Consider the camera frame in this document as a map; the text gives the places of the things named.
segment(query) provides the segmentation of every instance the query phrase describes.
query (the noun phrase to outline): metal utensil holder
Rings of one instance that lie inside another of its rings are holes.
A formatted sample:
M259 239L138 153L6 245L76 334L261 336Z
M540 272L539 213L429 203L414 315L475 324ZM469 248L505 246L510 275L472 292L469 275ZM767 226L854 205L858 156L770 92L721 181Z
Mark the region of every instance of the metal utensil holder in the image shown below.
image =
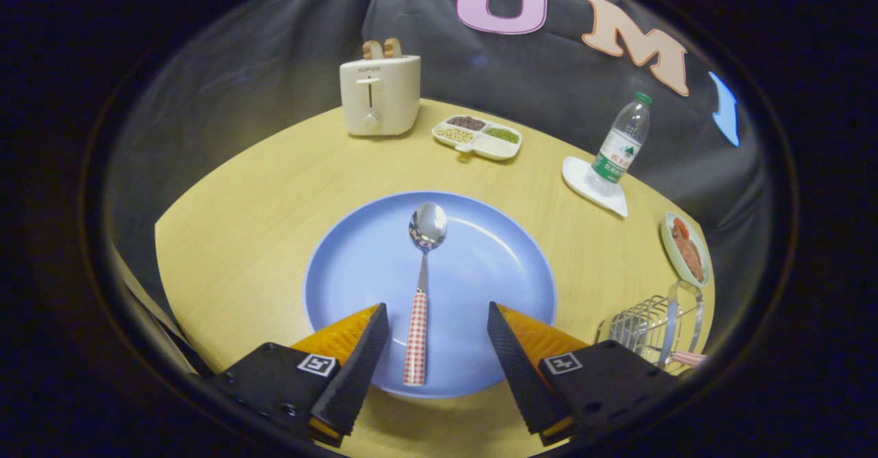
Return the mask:
M692 293L696 299L696 305L687 311L683 311L678 301L680 289ZM652 296L602 323L597 339L615 340L656 367L676 373L686 367L670 360L671 354L680 350L683 327L693 323L692 341L683 350L694 352L703 317L704 295L699 287L680 280L668 289L667 296Z

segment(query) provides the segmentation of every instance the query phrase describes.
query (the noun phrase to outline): water bottle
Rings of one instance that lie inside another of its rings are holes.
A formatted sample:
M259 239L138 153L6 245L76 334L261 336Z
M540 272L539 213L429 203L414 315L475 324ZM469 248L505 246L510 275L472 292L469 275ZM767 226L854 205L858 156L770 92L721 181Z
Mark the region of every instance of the water bottle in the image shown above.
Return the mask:
M637 92L634 101L615 117L601 151L586 173L590 186L602 195L613 191L646 141L646 133L650 131L650 105L652 99Z

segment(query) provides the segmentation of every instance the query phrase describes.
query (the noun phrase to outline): wooden table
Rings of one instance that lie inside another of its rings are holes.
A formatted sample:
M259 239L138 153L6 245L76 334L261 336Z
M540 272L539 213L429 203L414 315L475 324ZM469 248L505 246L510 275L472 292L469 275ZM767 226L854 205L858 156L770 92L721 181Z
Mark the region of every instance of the wooden table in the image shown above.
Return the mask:
M523 134L512 160L466 157L430 129L460 113ZM167 299L214 370L266 341L310 334L302 305L305 267L341 218L391 193L461 193L501 209L542 248L558 289L556 326L593 342L600 321L678 280L659 223L674 203L627 175L627 218L584 200L561 177L565 157L592 155L489 114L423 99L402 136L351 137L341 108L271 136L189 189L156 224ZM711 330L714 285L703 289L698 351ZM402 398L372 388L341 452L353 456L528 456L545 451L527 433L507 383L465 398Z

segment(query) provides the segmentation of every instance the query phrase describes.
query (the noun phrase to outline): food on plate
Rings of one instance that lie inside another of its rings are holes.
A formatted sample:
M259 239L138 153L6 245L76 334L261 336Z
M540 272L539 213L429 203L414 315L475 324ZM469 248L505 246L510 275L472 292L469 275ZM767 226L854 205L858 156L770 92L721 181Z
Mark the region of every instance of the food on plate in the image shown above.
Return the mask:
M442 136L451 139L452 141L457 141L458 143L469 143L473 140L473 133L454 128L437 129L436 136Z
M497 137L497 139L502 139L511 143L518 143L518 135L511 130L491 127L491 129L485 131L485 134Z
M448 123L469 130L482 130L485 127L483 121L472 117L451 117Z
M680 220L680 218L674 220L674 229L671 229L671 237L674 238L677 250L680 251L680 255L683 256L683 262L686 263L689 271L692 272L692 276L696 277L696 280L704 281L702 258L700 258L700 255L698 254L696 244L689 240L689 230L684 226L683 221Z

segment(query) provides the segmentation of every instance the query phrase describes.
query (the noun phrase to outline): pink letter u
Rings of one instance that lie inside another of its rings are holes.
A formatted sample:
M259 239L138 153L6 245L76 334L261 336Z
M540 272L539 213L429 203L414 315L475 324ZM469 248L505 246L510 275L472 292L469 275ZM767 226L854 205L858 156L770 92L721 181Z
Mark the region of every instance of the pink letter u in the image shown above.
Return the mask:
M549 0L521 0L518 17L504 18L488 11L488 0L458 0L458 18L466 26L501 34L532 33L546 21Z

